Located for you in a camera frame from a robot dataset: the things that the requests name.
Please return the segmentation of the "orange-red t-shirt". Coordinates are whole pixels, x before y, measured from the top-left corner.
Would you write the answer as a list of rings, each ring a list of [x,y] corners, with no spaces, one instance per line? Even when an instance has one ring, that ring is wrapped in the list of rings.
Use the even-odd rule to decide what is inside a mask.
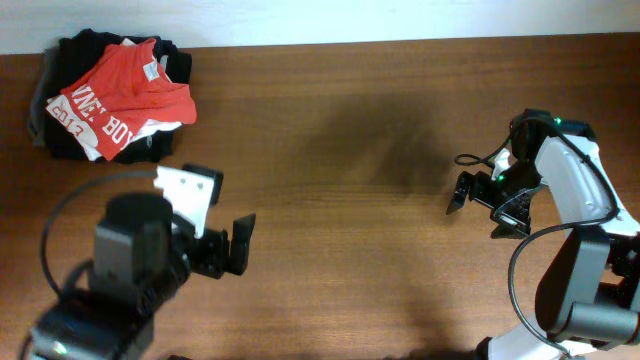
[[[170,80],[155,45],[148,39],[107,46],[93,68],[47,100],[46,111],[87,154],[110,161],[153,130],[196,122],[189,86]]]

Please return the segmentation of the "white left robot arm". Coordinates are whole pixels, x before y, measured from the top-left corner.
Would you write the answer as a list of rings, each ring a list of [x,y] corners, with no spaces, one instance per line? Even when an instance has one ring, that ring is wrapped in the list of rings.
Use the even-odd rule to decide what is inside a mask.
[[[25,339],[23,359],[138,359],[154,337],[154,316],[193,273],[242,275],[256,217],[233,231],[206,230],[151,193],[112,198],[96,226],[94,255],[68,275],[57,302]]]

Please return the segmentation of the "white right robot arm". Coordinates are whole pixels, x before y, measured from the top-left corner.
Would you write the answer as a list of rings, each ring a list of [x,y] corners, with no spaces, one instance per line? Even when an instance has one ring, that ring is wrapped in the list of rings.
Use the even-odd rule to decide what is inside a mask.
[[[447,211],[466,201],[490,210],[495,238],[514,238],[507,277],[534,240],[566,239],[536,290],[535,314],[481,341],[475,359],[581,359],[639,342],[639,223],[624,208],[599,159],[591,127],[579,121],[525,119],[484,159],[490,173],[462,172]]]

